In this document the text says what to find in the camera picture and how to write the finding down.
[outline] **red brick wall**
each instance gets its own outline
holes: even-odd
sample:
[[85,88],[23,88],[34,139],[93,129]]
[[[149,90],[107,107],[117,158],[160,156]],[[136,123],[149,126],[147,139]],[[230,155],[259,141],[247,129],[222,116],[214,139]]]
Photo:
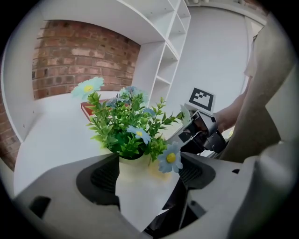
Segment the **red brick wall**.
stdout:
[[12,171],[14,171],[20,145],[5,112],[0,87],[0,157]]
[[140,45],[106,28],[78,21],[45,21],[32,64],[35,99],[70,92],[95,76],[102,90],[131,85]]

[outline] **white wall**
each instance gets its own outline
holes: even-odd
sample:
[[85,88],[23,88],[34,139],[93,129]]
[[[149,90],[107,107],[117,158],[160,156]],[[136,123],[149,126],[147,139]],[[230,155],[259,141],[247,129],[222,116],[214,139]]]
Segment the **white wall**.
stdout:
[[216,95],[216,112],[230,105],[242,91],[248,59],[245,19],[217,8],[189,10],[191,23],[167,107],[178,112],[179,104],[198,87]]
[[33,7],[10,36],[2,59],[1,88],[9,122],[23,142],[37,114],[32,88],[32,56],[43,23]]

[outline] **beige shirt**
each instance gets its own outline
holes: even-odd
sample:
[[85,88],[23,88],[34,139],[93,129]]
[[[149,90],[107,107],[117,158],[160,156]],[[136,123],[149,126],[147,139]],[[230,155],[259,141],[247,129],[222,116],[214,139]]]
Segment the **beige shirt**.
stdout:
[[280,140],[265,105],[284,82],[295,63],[295,52],[284,30],[270,14],[254,41],[247,76],[252,76],[234,133],[220,159],[243,162]]

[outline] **potted plant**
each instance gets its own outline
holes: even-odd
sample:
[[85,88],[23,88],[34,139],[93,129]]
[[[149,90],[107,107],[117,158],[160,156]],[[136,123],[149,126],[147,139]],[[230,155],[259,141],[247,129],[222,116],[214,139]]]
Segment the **potted plant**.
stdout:
[[103,78],[95,77],[79,83],[72,91],[74,96],[87,98],[92,105],[89,108],[95,116],[90,117],[91,123],[88,124],[96,133],[92,139],[118,153],[123,164],[140,170],[158,159],[161,172],[178,172],[183,167],[180,148],[176,143],[167,145],[159,131],[177,123],[178,119],[184,120],[184,113],[167,117],[162,110],[165,107],[162,97],[156,107],[146,108],[146,94],[134,86],[123,88],[117,97],[100,103],[100,95],[96,91],[102,85]]

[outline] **blue artificial flower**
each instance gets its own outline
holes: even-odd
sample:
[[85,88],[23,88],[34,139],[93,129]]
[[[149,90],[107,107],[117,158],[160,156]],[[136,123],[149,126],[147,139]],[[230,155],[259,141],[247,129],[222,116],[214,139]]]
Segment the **blue artificial flower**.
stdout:
[[150,108],[144,108],[143,112],[144,113],[150,113],[151,116],[155,116],[156,115],[156,113],[152,109],[150,109]]
[[127,90],[128,92],[130,92],[130,93],[132,93],[132,92],[134,92],[135,90],[137,90],[137,87],[135,87],[135,86],[127,86],[126,88],[125,88],[125,90]]
[[180,146],[177,142],[167,145],[167,149],[163,151],[163,154],[158,155],[159,171],[162,173],[169,173],[172,170],[178,173],[178,169],[183,168],[181,162]]
[[117,101],[116,98],[111,98],[111,99],[106,101],[106,106],[110,107],[112,109],[115,109],[116,108],[116,105],[115,105],[116,101]]
[[183,126],[187,126],[191,122],[190,112],[184,105],[181,105],[181,112],[184,114],[182,119]]
[[129,126],[127,128],[127,132],[131,132],[131,133],[134,133],[136,136],[137,139],[140,139],[142,138],[143,139],[143,142],[145,144],[148,144],[148,142],[150,142],[150,136],[147,132],[145,132],[143,129],[141,128],[135,128],[133,126]]
[[101,86],[104,85],[103,81],[104,79],[102,77],[94,77],[81,82],[71,91],[71,94],[74,97],[81,96],[82,99],[87,99],[89,94],[100,90]]
[[122,99],[122,98],[114,97],[114,98],[111,98],[111,99],[109,99],[109,100],[106,101],[106,106],[115,109],[117,101],[128,103],[127,99]]
[[123,94],[129,95],[130,92],[126,88],[121,88],[121,90],[120,90],[120,96],[122,96]]

